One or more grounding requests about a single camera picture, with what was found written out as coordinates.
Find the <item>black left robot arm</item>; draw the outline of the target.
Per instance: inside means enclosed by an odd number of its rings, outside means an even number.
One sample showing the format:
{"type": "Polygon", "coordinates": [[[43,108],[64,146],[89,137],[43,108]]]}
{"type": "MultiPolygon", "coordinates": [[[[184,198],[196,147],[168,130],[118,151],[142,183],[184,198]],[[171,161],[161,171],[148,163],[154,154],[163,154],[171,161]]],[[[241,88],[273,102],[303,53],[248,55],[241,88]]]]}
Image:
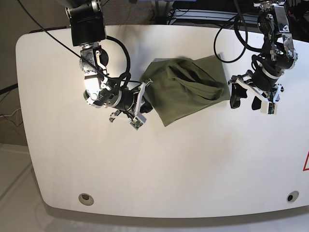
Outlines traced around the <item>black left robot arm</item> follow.
{"type": "Polygon", "coordinates": [[[256,0],[254,7],[260,9],[257,25],[264,36],[261,48],[248,45],[240,36],[239,23],[244,18],[237,15],[234,20],[234,32],[244,48],[253,51],[252,69],[243,75],[234,75],[228,81],[231,85],[230,107],[236,109],[240,100],[247,98],[247,91],[254,94],[253,110],[269,115],[276,113],[276,103],[284,88],[277,81],[285,70],[294,67],[298,54],[294,49],[292,34],[283,0],[256,0]]]}

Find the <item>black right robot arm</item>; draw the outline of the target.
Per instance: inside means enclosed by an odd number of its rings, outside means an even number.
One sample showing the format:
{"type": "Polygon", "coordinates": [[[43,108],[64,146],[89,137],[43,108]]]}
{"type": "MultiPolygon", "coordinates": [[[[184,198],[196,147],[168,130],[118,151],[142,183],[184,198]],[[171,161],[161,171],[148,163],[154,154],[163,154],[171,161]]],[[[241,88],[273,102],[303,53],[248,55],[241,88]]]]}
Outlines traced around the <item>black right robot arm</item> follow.
{"type": "Polygon", "coordinates": [[[66,6],[66,14],[70,21],[73,46],[81,47],[80,68],[84,73],[87,104],[94,107],[114,108],[109,121],[114,122],[121,114],[125,114],[135,129],[145,122],[144,113],[152,111],[152,106],[144,98],[146,87],[151,80],[133,83],[130,73],[130,56],[128,50],[118,39],[108,36],[104,26],[104,17],[99,0],[70,0],[66,6]],[[118,44],[126,58],[125,71],[119,77],[110,77],[107,72],[109,57],[99,44],[103,40],[118,44]]]}

